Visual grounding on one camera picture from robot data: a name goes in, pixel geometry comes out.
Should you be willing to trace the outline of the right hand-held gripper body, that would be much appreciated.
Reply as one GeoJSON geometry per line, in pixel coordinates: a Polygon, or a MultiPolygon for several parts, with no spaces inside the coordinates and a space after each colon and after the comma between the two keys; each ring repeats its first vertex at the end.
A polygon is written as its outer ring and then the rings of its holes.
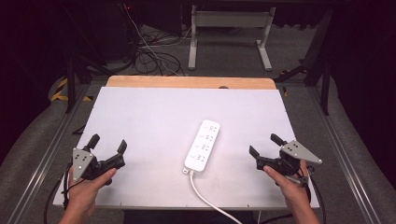
{"type": "Polygon", "coordinates": [[[300,173],[301,160],[322,164],[322,159],[296,140],[285,142],[286,144],[280,147],[277,158],[270,159],[260,155],[258,159],[255,159],[257,169],[262,170],[264,166],[268,165],[291,182],[306,187],[308,177],[300,173]]]}

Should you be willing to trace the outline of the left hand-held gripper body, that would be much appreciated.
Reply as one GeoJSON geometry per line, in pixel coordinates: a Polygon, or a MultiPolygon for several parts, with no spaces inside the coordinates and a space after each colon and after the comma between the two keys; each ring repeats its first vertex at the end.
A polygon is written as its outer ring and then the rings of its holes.
{"type": "Polygon", "coordinates": [[[98,161],[88,149],[75,148],[73,151],[73,180],[94,180],[108,170],[120,169],[125,165],[124,151],[124,148],[119,148],[116,155],[105,161],[98,161]]]}

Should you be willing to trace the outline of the person's left hand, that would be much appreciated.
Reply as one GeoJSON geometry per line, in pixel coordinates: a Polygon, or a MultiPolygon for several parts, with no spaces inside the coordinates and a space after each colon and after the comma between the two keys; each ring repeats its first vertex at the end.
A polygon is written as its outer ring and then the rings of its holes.
{"type": "Polygon", "coordinates": [[[95,209],[95,199],[99,189],[101,189],[116,172],[117,170],[113,168],[94,180],[82,181],[71,188],[69,190],[69,203],[65,213],[86,214],[90,217],[95,209]]]}

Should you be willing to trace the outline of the person's right hand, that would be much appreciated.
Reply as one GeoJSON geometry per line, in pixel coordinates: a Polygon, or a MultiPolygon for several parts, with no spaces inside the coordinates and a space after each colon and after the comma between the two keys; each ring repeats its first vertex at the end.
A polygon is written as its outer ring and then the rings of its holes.
{"type": "Polygon", "coordinates": [[[263,170],[279,185],[284,195],[286,205],[289,209],[291,209],[294,205],[310,205],[304,187],[291,182],[285,176],[281,175],[268,165],[264,166],[263,170]]]}

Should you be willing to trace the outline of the white table board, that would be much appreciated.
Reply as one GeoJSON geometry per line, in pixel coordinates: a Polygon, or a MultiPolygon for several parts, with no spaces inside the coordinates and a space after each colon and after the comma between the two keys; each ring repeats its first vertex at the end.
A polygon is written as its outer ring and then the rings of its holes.
{"type": "Polygon", "coordinates": [[[270,210],[285,207],[279,187],[257,170],[248,150],[267,158],[279,147],[272,133],[295,134],[277,90],[104,87],[96,98],[78,144],[100,136],[93,154],[100,160],[127,143],[125,165],[96,204],[114,209],[270,210]],[[184,160],[203,120],[220,125],[205,169],[183,173],[184,160]]]}

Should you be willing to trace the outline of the white power strip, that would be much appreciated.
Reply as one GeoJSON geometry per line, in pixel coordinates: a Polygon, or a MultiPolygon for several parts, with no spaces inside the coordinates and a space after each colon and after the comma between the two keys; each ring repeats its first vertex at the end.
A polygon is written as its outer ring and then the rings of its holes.
{"type": "Polygon", "coordinates": [[[197,132],[184,161],[183,173],[202,172],[219,134],[220,125],[212,120],[204,120],[197,132]]]}

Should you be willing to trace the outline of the black metal stand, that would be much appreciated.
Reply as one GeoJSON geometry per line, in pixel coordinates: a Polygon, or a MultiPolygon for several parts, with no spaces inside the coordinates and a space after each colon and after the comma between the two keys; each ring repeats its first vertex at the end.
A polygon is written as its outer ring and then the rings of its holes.
{"type": "Polygon", "coordinates": [[[59,36],[64,55],[67,59],[67,109],[70,113],[77,104],[78,79],[82,84],[92,81],[91,67],[100,75],[112,76],[113,72],[104,67],[105,61],[100,57],[98,41],[86,15],[86,8],[77,2],[64,2],[58,5],[59,36]]]}
{"type": "Polygon", "coordinates": [[[314,37],[311,41],[310,46],[301,60],[301,64],[296,68],[287,71],[284,70],[280,73],[279,77],[275,78],[276,83],[281,83],[287,79],[301,74],[303,71],[306,72],[304,78],[304,84],[306,87],[314,87],[321,79],[321,94],[320,94],[320,107],[323,113],[328,116],[328,97],[330,89],[330,65],[326,57],[324,56],[324,50],[322,49],[329,24],[332,19],[332,9],[327,9],[318,24],[318,28],[315,31],[314,37]]]}

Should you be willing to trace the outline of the wooden table top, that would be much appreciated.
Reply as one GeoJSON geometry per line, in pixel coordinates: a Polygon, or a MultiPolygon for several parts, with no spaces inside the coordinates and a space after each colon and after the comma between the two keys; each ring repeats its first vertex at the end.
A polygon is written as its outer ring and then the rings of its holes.
{"type": "Polygon", "coordinates": [[[112,76],[107,87],[275,90],[271,78],[112,76]]]}

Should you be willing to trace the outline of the white metal table frame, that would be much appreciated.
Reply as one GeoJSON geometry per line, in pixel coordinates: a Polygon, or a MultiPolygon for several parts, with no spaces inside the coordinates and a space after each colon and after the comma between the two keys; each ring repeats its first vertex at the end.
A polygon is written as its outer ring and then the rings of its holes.
{"type": "Polygon", "coordinates": [[[271,25],[276,14],[276,8],[271,7],[265,12],[242,12],[242,11],[202,11],[196,5],[191,7],[191,43],[188,68],[194,70],[197,57],[197,27],[241,27],[262,28],[262,38],[256,41],[262,64],[266,71],[273,69],[268,53],[266,42],[271,30],[271,25]]]}

